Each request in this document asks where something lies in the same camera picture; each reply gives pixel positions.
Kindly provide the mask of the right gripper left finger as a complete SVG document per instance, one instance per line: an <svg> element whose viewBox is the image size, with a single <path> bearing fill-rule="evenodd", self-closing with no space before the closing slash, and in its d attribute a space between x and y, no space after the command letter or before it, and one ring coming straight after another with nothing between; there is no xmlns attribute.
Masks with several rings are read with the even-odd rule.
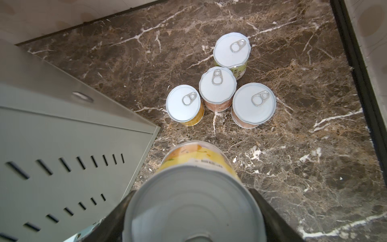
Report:
<svg viewBox="0 0 387 242"><path fill-rule="evenodd" d="M122 242L126 210L136 190L131 191L102 223L88 234L82 242Z"/></svg>

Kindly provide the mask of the small yellow label can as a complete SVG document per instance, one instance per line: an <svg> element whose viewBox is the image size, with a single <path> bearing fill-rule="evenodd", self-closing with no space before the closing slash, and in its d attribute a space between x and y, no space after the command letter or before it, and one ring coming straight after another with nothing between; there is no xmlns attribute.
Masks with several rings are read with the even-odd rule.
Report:
<svg viewBox="0 0 387 242"><path fill-rule="evenodd" d="M189 85L179 85L170 91L166 110L170 118L188 127L198 124L205 113L200 94Z"/></svg>

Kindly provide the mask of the tall yellow label can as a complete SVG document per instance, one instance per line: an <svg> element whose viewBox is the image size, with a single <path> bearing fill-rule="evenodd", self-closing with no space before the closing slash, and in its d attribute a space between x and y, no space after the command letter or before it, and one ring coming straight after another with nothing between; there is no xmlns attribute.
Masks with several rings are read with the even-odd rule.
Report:
<svg viewBox="0 0 387 242"><path fill-rule="evenodd" d="M261 210L216 146L173 149L129 202L125 242L265 242Z"/></svg>

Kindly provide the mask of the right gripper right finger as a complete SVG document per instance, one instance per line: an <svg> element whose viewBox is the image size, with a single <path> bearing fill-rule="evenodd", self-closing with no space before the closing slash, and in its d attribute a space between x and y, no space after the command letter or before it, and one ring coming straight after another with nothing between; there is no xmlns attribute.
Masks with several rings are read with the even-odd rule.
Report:
<svg viewBox="0 0 387 242"><path fill-rule="evenodd" d="M304 242L304 239L290 227L256 189L250 188L249 192L263 215L268 242Z"/></svg>

